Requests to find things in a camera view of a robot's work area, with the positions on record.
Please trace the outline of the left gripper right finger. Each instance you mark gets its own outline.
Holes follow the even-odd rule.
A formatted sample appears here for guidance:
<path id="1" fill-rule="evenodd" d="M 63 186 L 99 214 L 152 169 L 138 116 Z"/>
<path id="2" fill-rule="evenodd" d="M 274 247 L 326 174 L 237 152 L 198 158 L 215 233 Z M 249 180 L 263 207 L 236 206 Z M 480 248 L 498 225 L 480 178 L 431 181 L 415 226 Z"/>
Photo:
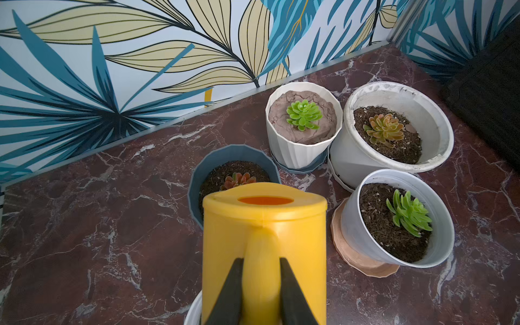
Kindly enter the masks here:
<path id="1" fill-rule="evenodd" d="M 318 324 L 290 263 L 284 257 L 280 258 L 280 272 L 280 311 L 282 323 L 284 325 Z"/>

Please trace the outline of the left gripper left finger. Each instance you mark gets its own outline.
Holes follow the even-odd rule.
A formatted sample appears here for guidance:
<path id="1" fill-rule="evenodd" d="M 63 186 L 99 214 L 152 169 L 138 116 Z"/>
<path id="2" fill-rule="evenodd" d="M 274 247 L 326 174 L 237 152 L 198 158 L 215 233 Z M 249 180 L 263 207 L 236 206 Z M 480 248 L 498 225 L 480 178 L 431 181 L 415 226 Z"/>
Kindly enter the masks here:
<path id="1" fill-rule="evenodd" d="M 243 258 L 234 260 L 215 305 L 204 324 L 231 324 L 241 322 Z"/>

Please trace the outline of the white pot pink succulent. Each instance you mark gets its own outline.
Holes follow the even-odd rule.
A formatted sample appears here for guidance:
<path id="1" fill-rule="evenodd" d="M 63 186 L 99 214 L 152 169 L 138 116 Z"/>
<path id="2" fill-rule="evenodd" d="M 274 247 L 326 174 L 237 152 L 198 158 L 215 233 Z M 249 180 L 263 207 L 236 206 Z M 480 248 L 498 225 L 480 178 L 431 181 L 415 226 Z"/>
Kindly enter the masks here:
<path id="1" fill-rule="evenodd" d="M 193 300 L 184 319 L 184 325 L 201 325 L 203 292 L 200 291 Z"/>

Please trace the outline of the yellow plastic watering can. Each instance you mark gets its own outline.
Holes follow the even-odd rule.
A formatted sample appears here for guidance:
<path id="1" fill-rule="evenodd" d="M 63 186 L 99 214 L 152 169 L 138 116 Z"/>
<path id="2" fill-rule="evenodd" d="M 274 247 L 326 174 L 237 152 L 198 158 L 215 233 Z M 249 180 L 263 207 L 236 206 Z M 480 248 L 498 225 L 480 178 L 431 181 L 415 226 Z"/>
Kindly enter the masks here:
<path id="1" fill-rule="evenodd" d="M 288 260 L 318 324 L 326 323 L 324 197 L 254 183 L 203 200 L 203 304 L 207 321 L 230 268 L 243 258 L 239 324 L 283 324 L 280 258 Z"/>

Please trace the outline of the small white pot green succulent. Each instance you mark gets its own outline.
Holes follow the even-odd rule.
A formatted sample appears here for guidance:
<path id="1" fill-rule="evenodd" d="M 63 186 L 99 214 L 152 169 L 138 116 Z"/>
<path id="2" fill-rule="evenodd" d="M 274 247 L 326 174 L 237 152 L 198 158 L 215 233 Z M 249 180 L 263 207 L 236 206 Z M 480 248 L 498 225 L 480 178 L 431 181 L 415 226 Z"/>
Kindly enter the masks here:
<path id="1" fill-rule="evenodd" d="M 454 225 L 445 204 L 418 177 L 393 169 L 368 174 L 333 213 L 335 249 L 366 276 L 399 267 L 432 268 L 452 253 Z"/>

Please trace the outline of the large white pot yellow succulent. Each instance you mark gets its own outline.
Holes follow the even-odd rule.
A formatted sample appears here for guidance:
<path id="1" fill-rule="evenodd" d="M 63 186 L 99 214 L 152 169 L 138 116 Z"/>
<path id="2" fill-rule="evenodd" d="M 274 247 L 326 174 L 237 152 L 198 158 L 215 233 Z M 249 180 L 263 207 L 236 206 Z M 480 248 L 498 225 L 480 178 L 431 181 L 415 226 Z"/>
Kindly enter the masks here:
<path id="1" fill-rule="evenodd" d="M 370 173 L 423 173 L 442 165 L 454 147 L 451 124 L 425 94 L 379 81 L 356 89 L 343 110 L 343 127 L 330 146 L 335 180 L 353 192 Z"/>

